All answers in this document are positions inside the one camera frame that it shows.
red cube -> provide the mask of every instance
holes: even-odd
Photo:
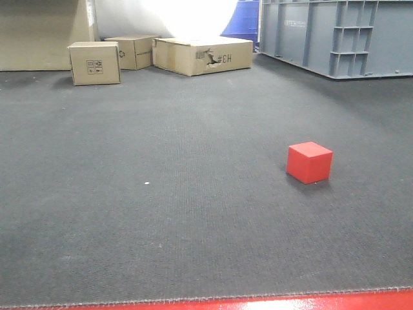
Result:
[[[287,172],[304,184],[328,179],[333,152],[314,142],[288,148]]]

blue plastic crate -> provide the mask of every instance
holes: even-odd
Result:
[[[224,37],[237,37],[257,43],[259,1],[238,1],[234,15],[221,34]]]
[[[260,51],[333,79],[413,76],[413,0],[263,0]]]

